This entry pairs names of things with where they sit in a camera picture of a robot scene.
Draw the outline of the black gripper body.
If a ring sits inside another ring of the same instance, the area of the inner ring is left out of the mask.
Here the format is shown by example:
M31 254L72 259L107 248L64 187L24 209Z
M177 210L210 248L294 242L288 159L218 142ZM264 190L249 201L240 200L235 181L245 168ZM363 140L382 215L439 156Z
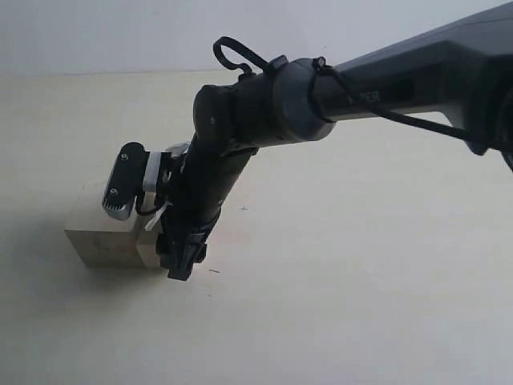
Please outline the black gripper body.
M229 140L222 144L193 136L163 152L160 181L169 206L160 218L166 235L211 226L250 158L251 146Z

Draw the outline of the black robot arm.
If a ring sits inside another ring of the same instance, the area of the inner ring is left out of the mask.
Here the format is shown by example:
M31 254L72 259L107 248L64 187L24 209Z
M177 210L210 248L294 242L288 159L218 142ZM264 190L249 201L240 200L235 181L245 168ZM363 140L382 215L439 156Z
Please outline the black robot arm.
M347 63L265 61L228 37L218 61L236 83L205 85L195 134L172 169L156 250L171 279L204 260L222 204L261 148L318 141L373 116L463 140L512 162L512 5L503 4Z

